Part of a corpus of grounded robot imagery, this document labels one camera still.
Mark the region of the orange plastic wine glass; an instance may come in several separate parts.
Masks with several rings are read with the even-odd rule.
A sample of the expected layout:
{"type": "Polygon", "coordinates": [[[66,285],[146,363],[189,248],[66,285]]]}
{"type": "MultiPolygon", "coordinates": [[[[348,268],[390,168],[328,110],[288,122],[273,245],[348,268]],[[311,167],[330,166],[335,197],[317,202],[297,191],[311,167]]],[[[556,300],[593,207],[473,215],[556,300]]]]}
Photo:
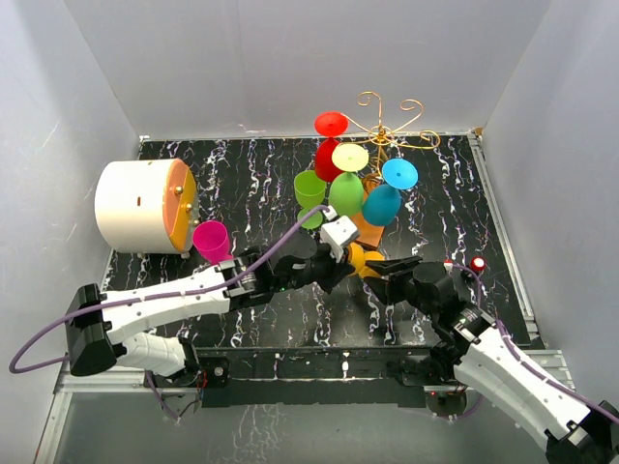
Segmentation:
{"type": "Polygon", "coordinates": [[[381,275],[371,269],[368,261],[384,261],[385,257],[378,251],[366,251],[359,244],[352,243],[348,246],[348,262],[353,266],[353,276],[358,276],[360,279],[367,277],[378,277],[381,275]]]}

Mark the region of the green wine glass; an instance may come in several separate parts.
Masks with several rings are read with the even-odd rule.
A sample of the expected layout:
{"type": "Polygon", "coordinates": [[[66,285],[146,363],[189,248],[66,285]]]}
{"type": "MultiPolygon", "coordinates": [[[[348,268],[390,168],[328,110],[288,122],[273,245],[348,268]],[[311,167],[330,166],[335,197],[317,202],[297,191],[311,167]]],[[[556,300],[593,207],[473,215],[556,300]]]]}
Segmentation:
{"type": "Polygon", "coordinates": [[[303,218],[313,208],[323,203],[326,182],[321,180],[314,170],[300,172],[294,178],[295,198],[301,207],[297,219],[303,218]]]}
{"type": "Polygon", "coordinates": [[[341,173],[330,187],[329,205],[340,216],[354,217],[364,201],[364,187],[357,173],[368,164],[368,150],[360,144],[340,143],[332,153],[332,162],[341,173]]]}

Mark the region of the pink plastic wine glass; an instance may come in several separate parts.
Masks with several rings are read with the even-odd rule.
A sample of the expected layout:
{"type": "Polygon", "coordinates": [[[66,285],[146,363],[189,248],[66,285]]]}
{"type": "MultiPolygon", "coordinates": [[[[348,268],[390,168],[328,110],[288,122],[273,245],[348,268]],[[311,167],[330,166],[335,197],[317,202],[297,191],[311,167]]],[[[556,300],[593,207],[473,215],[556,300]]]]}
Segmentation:
{"type": "Polygon", "coordinates": [[[198,253],[211,264],[232,259],[227,228],[222,222],[208,220],[194,230],[192,242],[198,253]]]}

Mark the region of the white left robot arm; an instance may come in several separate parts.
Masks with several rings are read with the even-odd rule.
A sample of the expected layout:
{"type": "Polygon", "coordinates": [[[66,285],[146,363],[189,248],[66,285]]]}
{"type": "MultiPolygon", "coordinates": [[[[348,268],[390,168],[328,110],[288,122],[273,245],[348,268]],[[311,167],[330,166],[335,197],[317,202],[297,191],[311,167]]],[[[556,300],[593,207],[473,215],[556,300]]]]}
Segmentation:
{"type": "Polygon", "coordinates": [[[265,305],[277,293],[313,283],[330,292],[354,271],[347,256],[336,259],[326,244],[277,251],[264,263],[261,252],[254,246],[194,275],[136,290],[105,294],[96,283],[79,287],[66,312],[71,374],[86,377],[119,365],[190,385],[200,370],[192,345],[151,329],[265,305]]]}

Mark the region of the red plastic wine glass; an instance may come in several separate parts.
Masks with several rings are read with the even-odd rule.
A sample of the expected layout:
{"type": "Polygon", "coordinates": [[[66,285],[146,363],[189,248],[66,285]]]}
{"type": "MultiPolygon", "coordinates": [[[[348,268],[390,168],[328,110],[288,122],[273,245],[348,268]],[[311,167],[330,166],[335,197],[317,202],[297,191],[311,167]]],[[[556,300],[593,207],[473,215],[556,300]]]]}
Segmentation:
{"type": "Polygon", "coordinates": [[[315,118],[314,128],[325,137],[317,148],[314,170],[319,179],[331,183],[342,173],[342,170],[334,165],[332,154],[339,145],[338,137],[348,128],[348,120],[340,112],[327,111],[315,118]]]}

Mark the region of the green wine glass front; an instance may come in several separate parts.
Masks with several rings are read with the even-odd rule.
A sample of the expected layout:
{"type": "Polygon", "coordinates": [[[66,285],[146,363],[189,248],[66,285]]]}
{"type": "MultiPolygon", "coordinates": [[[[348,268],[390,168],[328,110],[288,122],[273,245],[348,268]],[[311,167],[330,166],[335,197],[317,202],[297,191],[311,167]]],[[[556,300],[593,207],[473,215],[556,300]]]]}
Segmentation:
{"type": "Polygon", "coordinates": [[[364,187],[357,173],[368,164],[368,150],[360,144],[340,143],[332,153],[332,162],[341,173],[330,187],[329,205],[340,216],[354,217],[364,201],[364,187]]]}

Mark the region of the blue plastic wine glass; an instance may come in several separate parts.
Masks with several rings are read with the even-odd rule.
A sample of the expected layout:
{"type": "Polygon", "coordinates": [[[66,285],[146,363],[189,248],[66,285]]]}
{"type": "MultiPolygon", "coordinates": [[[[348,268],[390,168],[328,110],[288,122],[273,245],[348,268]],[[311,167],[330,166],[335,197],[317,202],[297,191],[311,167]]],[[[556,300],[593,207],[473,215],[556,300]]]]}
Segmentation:
{"type": "Polygon", "coordinates": [[[398,215],[402,190],[416,186],[419,174],[416,167],[406,159],[389,159],[383,164],[383,183],[374,188],[362,208],[365,221],[373,226],[386,227],[398,215]]]}

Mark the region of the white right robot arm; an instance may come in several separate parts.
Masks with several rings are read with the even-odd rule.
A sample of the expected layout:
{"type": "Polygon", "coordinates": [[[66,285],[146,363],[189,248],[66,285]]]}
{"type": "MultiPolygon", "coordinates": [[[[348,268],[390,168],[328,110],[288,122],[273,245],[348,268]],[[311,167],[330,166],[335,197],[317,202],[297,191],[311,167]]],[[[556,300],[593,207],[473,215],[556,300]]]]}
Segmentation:
{"type": "Polygon", "coordinates": [[[365,279],[384,305],[407,302],[440,341],[400,372],[434,384],[458,382],[480,393],[524,429],[550,463],[609,463],[618,456],[618,410],[565,387],[514,345],[504,324],[462,295],[475,271],[420,257],[368,261],[365,279]]]}

